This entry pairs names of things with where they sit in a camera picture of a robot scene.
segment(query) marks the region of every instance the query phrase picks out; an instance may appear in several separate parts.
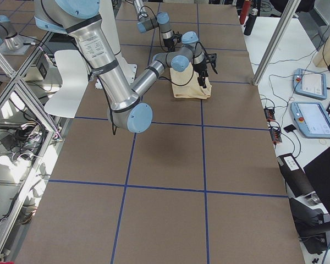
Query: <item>tablet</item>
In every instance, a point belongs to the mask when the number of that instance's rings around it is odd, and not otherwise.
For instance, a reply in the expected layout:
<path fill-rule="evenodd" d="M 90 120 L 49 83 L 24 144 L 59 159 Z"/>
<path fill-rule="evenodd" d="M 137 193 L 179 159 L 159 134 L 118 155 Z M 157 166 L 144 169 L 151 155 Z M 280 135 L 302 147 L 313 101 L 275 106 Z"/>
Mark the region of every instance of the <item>tablet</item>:
<path fill-rule="evenodd" d="M 324 100 L 327 98 L 326 75 L 316 71 L 297 69 L 293 78 L 295 93 Z"/>
<path fill-rule="evenodd" d="M 330 118 L 319 102 L 292 102 L 293 118 L 306 138 L 330 139 Z"/>

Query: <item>black chair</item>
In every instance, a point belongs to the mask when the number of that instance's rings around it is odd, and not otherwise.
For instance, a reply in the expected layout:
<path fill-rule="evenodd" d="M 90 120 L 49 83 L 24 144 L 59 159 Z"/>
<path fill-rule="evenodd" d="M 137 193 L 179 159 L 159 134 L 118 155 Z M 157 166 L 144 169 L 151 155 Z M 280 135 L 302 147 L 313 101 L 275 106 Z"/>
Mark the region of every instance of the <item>black chair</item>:
<path fill-rule="evenodd" d="M 274 6 L 279 12 L 284 12 L 288 0 L 270 0 L 270 3 Z M 309 12 L 314 8 L 315 0 L 302 0 L 297 7 L 297 12 Z"/>

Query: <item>gray floor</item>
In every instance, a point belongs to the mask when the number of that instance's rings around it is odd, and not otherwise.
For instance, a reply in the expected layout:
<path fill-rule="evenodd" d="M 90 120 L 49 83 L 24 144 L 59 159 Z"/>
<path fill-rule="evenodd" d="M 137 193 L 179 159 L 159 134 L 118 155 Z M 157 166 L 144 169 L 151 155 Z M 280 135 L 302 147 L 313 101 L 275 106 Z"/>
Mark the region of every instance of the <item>gray floor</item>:
<path fill-rule="evenodd" d="M 281 15 L 281 13 L 274 9 L 269 2 L 265 2 L 262 5 L 261 16 L 270 17 L 271 14 Z M 325 25 L 325 22 L 320 18 L 320 16 L 312 10 L 310 12 L 300 12 L 297 14 L 298 19 L 301 22 L 304 30 L 307 32 L 309 38 L 313 42 L 316 48 L 319 48 L 323 42 L 321 41 L 321 36 L 318 34 L 318 28 Z"/>

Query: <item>beige towel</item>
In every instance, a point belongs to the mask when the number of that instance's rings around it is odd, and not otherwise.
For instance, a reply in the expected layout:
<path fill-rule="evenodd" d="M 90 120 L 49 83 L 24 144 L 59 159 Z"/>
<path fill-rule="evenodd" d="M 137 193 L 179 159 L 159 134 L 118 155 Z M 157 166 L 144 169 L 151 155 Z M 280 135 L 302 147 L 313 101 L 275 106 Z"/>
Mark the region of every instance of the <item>beige towel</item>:
<path fill-rule="evenodd" d="M 191 63 L 181 73 L 170 68 L 171 81 L 176 84 L 185 84 L 191 78 L 192 71 L 193 71 L 193 66 Z M 205 80 L 205 83 L 207 85 L 206 88 L 199 86 L 197 78 L 198 78 L 198 73 L 194 72 L 193 78 L 187 85 L 177 86 L 177 85 L 172 84 L 172 91 L 174 93 L 174 97 L 175 98 L 199 98 L 199 99 L 210 98 L 211 84 L 209 83 L 208 78 L 206 78 L 206 80 Z"/>

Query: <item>white desk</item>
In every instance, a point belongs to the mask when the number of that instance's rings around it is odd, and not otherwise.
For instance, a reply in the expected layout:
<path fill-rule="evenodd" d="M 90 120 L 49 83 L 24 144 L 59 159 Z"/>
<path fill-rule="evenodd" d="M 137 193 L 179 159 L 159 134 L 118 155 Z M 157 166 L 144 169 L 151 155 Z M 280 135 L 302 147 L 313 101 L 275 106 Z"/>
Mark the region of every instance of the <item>white desk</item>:
<path fill-rule="evenodd" d="M 264 18 L 259 17 L 256 20 L 254 25 L 252 34 L 250 36 L 245 36 L 245 42 L 247 45 L 247 50 L 249 51 L 250 60 L 252 62 L 252 68 L 255 72 L 258 64 L 266 50 L 266 47 L 271 39 L 271 36 L 279 22 L 279 18 Z M 270 64 L 259 83 L 259 93 L 261 95 L 266 96 L 267 98 L 274 101 L 276 106 L 286 106 L 286 103 L 280 98 L 274 96 L 271 85 L 269 84 L 269 76 L 271 74 L 279 75 L 279 76 L 289 76 L 294 74 L 294 71 L 297 68 L 306 68 L 308 66 L 308 70 L 314 70 L 316 72 L 323 72 L 327 70 L 326 68 L 317 68 L 314 66 L 313 62 L 311 62 L 313 56 L 315 56 L 316 52 L 315 47 L 310 41 L 307 33 L 303 29 L 302 25 L 298 21 L 298 19 L 292 19 L 287 28 L 271 62 L 276 62 L 279 60 L 286 59 L 300 59 L 308 54 L 309 56 L 298 60 L 298 61 L 286 61 L 286 62 L 278 62 L 276 64 Z M 330 73 L 327 71 L 327 87 L 330 87 Z M 271 77 L 272 87 L 275 91 L 275 94 L 286 99 L 293 93 L 293 84 L 292 84 L 292 76 L 289 78 L 278 78 L 275 76 Z M 291 101 L 318 101 L 321 102 L 325 107 L 328 106 L 330 102 L 330 90 L 327 91 L 328 98 L 326 100 L 320 101 L 310 97 L 293 94 L 293 99 Z M 270 102 L 266 100 L 262 101 L 263 106 L 265 104 L 267 106 L 272 106 Z M 285 127 L 289 124 L 293 124 L 293 117 L 290 111 L 290 106 L 288 107 L 286 113 L 284 114 L 286 108 L 276 108 L 275 109 L 275 117 L 276 121 L 281 125 L 281 127 Z M 330 146 L 330 139 L 306 139 L 301 133 L 297 130 L 295 131 L 299 140 L 301 141 L 301 154 L 297 158 L 297 161 L 304 167 L 310 161 L 312 161 L 316 156 L 318 156 L 321 152 L 326 150 Z M 296 150 L 294 154 L 296 155 L 299 150 L 298 141 L 292 133 L 289 133 L 288 136 L 294 141 Z M 276 146 L 276 156 L 292 152 L 293 144 L 284 136 L 282 136 L 283 143 L 278 144 Z M 316 257 L 320 259 L 320 263 L 322 260 L 322 255 L 310 255 L 303 244 L 301 243 L 302 251 L 304 253 L 304 258 L 306 263 L 311 263 L 311 261 Z M 330 264 L 330 251 L 328 252 L 328 256 L 326 258 L 325 264 Z"/>

